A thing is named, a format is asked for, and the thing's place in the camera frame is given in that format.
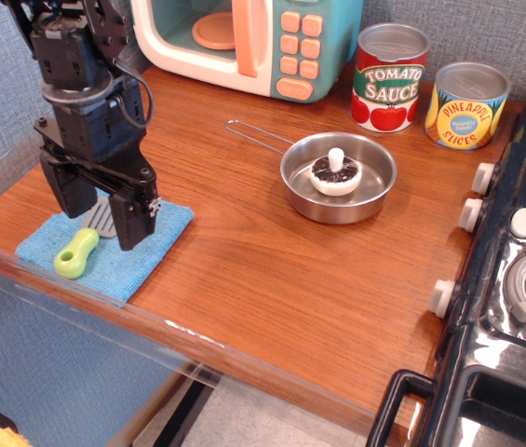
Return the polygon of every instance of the tomato sauce label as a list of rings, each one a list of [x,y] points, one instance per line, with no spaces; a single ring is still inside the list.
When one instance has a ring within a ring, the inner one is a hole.
[[[363,128],[392,132],[409,126],[415,116],[424,76],[419,64],[357,68],[352,117]]]

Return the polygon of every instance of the wooden countertop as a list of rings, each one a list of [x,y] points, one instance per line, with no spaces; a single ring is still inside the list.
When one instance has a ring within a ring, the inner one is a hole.
[[[430,86],[411,127],[378,134],[349,116],[351,68],[327,98],[307,105],[156,68],[145,78],[156,106],[142,151],[159,194],[196,215],[163,262],[121,308],[59,288],[1,256],[0,270],[364,431],[395,370],[434,376],[442,322],[427,310],[430,295],[437,279],[458,277],[471,235],[457,221],[465,199],[476,196],[474,172],[480,162],[498,161],[521,104],[507,104],[493,143],[463,152],[425,135]],[[330,130],[366,135],[394,156],[397,181],[366,221],[312,222],[286,199],[281,155],[226,130],[231,119],[291,141]],[[0,252],[13,257],[57,212],[34,169],[0,197]]]

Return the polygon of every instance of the black handle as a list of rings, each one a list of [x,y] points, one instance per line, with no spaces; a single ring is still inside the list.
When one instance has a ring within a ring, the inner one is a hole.
[[[376,414],[371,433],[366,441],[366,447],[384,447],[391,433],[395,417],[399,411],[403,397],[413,394],[429,400],[434,395],[436,382],[428,377],[410,370],[399,370],[391,377],[386,389],[379,412]]]

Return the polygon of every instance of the black stove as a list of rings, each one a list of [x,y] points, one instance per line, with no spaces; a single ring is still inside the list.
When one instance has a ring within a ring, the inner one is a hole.
[[[425,407],[410,445],[526,446],[526,102],[499,163],[479,166],[460,226],[473,233],[463,273],[438,281],[445,319],[435,379],[396,372],[367,446],[385,445],[402,398]]]

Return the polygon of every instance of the black cable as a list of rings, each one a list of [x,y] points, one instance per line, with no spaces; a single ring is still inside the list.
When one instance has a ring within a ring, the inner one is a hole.
[[[141,83],[144,86],[145,90],[147,91],[147,97],[149,99],[149,112],[147,113],[147,117],[144,121],[144,124],[137,123],[126,112],[126,107],[124,106],[124,100],[119,94],[116,93],[112,95],[112,99],[118,104],[118,106],[120,107],[120,112],[122,113],[122,116],[129,122],[129,124],[138,129],[145,129],[147,126],[149,126],[149,124],[151,124],[151,120],[153,119],[153,112],[155,110],[155,101],[153,99],[153,92],[149,88],[149,85],[147,84],[147,82],[142,78],[142,76],[137,71],[128,67],[126,64],[124,64],[118,59],[114,60],[114,64],[120,71],[124,72],[128,76],[133,77],[134,79],[139,81],[139,83]]]

